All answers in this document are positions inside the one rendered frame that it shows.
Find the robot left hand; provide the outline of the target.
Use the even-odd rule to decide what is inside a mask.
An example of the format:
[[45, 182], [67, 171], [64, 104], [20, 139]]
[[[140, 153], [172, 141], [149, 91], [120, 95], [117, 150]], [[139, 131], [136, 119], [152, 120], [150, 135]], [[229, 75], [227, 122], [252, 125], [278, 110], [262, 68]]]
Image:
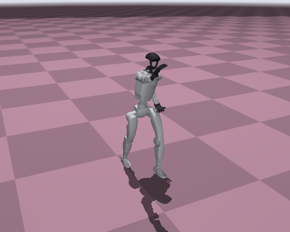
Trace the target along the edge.
[[160, 113], [160, 111], [162, 112], [162, 111], [164, 111], [164, 109], [166, 108], [166, 107], [162, 107], [161, 105], [160, 105], [160, 103], [158, 103], [158, 104], [154, 104], [154, 106], [157, 108], [157, 113], [159, 112]]

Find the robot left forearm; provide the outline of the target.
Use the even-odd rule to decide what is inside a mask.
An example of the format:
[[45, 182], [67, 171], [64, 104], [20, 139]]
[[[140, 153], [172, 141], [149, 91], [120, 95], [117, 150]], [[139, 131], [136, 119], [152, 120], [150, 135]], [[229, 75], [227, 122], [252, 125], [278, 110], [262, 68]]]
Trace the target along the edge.
[[158, 103], [159, 103], [159, 100], [158, 100], [158, 98], [156, 97], [155, 92], [154, 92], [154, 94], [153, 94], [152, 99], [153, 99], [154, 104], [158, 104]]

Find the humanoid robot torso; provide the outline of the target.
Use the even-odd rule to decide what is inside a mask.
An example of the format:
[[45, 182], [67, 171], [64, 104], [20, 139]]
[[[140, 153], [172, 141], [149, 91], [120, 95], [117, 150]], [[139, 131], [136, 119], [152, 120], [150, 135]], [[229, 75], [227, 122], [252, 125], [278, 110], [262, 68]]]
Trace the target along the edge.
[[[150, 70], [146, 70], [150, 71]], [[145, 75], [152, 75], [151, 73], [146, 72], [145, 69], [140, 71]], [[152, 70], [154, 72], [154, 70]], [[159, 77], [158, 77], [159, 78]], [[143, 84], [140, 81], [136, 80], [135, 85], [135, 98], [139, 99], [138, 104], [134, 106], [134, 110], [137, 112], [138, 117], [145, 117], [148, 115], [149, 107], [147, 106], [147, 101], [150, 101], [153, 97], [158, 79], [154, 82], [149, 82]]]

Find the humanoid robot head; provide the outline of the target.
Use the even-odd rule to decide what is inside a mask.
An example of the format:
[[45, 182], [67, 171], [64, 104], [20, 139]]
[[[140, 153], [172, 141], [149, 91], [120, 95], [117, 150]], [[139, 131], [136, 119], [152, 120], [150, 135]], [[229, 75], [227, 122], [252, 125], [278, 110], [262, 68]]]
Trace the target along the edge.
[[[145, 69], [146, 70], [150, 70], [148, 73], [152, 73], [154, 69], [156, 69], [157, 65], [158, 65], [158, 62], [160, 60], [160, 57], [156, 54], [156, 53], [148, 53], [145, 57], [146, 59], [148, 59], [150, 61], [150, 66], [147, 66], [147, 68]], [[156, 65], [155, 66], [152, 66], [152, 62], [156, 62]]]

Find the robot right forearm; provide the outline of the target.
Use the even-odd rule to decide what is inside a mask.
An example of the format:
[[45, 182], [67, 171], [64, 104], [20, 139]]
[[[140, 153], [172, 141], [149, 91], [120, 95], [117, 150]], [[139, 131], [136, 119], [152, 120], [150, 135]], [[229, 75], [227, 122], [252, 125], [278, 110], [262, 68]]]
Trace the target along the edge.
[[158, 79], [158, 77], [156, 77], [153, 81], [150, 79], [151, 75], [142, 75], [140, 80], [143, 81], [144, 83], [149, 83], [149, 82], [154, 82]]

